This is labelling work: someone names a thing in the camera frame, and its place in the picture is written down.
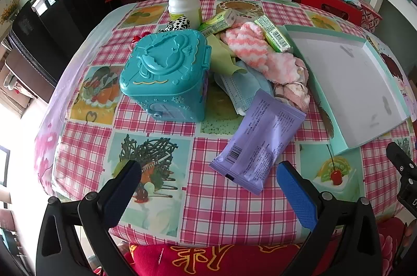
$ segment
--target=tablecloth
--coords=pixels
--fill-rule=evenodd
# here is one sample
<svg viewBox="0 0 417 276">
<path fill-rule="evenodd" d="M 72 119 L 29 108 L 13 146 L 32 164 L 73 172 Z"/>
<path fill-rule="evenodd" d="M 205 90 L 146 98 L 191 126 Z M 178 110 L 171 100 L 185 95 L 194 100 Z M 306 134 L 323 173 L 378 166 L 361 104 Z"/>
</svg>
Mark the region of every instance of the tablecloth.
<svg viewBox="0 0 417 276">
<path fill-rule="evenodd" d="M 280 0 L 201 0 L 201 7 L 203 20 L 216 11 L 234 8 L 249 18 L 265 13 L 276 25 L 324 27 L 368 37 L 398 64 L 389 48 L 372 34 L 315 8 Z M 167 0 L 121 9 L 102 22 L 115 25 L 111 34 L 100 33 L 99 25 L 89 35 L 51 99 L 35 143 L 35 169 L 46 192 L 61 199 L 81 199 L 112 178 L 120 161 L 142 155 L 161 165 L 143 162 L 142 188 L 119 225 L 111 229 L 116 236 L 138 244 L 184 245 L 280 244 L 303 239 L 306 232 L 277 185 L 275 167 L 256 196 L 208 166 L 241 121 L 215 83 L 209 84 L 206 118 L 198 124 L 155 121 L 118 92 L 118 75 L 130 55 L 133 36 L 156 32 L 169 21 Z M 88 99 L 87 89 L 103 77 L 107 88 Z M 413 108 L 415 99 L 409 94 L 403 86 L 404 98 Z M 280 159 L 290 161 L 303 177 L 318 185 L 326 183 L 317 171 L 329 159 L 344 164 L 348 178 L 343 188 L 349 191 L 342 190 L 340 196 L 349 200 L 366 196 L 376 217 L 382 219 L 401 209 L 396 200 L 399 179 L 385 156 L 391 141 L 416 161 L 410 120 L 360 148 L 330 157 L 325 124 L 312 99 L 305 122 Z"/>
</svg>

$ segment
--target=blue gripper pad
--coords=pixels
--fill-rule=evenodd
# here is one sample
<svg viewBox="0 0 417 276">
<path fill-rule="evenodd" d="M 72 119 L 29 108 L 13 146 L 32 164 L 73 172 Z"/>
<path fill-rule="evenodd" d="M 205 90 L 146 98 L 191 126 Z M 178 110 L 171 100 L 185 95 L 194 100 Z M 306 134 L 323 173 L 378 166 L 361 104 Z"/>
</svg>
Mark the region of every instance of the blue gripper pad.
<svg viewBox="0 0 417 276">
<path fill-rule="evenodd" d="M 277 182 L 301 225 L 312 231 L 318 221 L 316 205 L 283 163 L 277 166 Z"/>
</svg>

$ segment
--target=purple snack packet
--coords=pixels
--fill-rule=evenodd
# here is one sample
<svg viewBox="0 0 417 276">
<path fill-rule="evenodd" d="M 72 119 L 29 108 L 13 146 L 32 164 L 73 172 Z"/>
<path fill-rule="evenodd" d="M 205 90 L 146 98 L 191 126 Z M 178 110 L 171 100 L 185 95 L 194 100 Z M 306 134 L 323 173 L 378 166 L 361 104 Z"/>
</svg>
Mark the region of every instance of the purple snack packet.
<svg viewBox="0 0 417 276">
<path fill-rule="evenodd" d="M 259 89 L 246 116 L 210 167 L 259 195 L 266 177 L 306 114 Z"/>
</svg>

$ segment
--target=green cloth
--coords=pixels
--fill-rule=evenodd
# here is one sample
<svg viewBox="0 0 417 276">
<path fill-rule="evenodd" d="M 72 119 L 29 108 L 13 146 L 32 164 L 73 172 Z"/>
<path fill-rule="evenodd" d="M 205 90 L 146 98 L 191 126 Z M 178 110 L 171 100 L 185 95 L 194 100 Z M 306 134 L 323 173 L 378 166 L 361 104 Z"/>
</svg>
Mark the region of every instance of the green cloth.
<svg viewBox="0 0 417 276">
<path fill-rule="evenodd" d="M 207 44 L 211 46 L 210 70 L 217 74 L 231 76 L 234 72 L 245 74 L 247 71 L 235 65 L 235 58 L 231 58 L 234 53 L 215 35 L 207 37 Z"/>
</svg>

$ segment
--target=red gift box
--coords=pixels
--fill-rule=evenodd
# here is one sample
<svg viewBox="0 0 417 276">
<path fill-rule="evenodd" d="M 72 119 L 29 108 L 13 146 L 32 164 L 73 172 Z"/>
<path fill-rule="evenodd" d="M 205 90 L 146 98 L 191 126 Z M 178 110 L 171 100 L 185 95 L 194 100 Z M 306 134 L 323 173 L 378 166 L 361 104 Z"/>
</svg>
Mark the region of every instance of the red gift box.
<svg viewBox="0 0 417 276">
<path fill-rule="evenodd" d="M 370 33 L 374 33 L 375 28 L 378 26 L 379 22 L 382 20 L 382 17 L 379 13 L 375 12 L 372 6 L 370 6 L 366 1 L 359 0 L 361 2 L 362 7 L 360 10 L 362 11 L 362 24 L 361 26 L 369 31 Z"/>
<path fill-rule="evenodd" d="M 362 25 L 362 11 L 344 0 L 293 0 L 293 2 L 326 11 L 355 25 Z"/>
</svg>

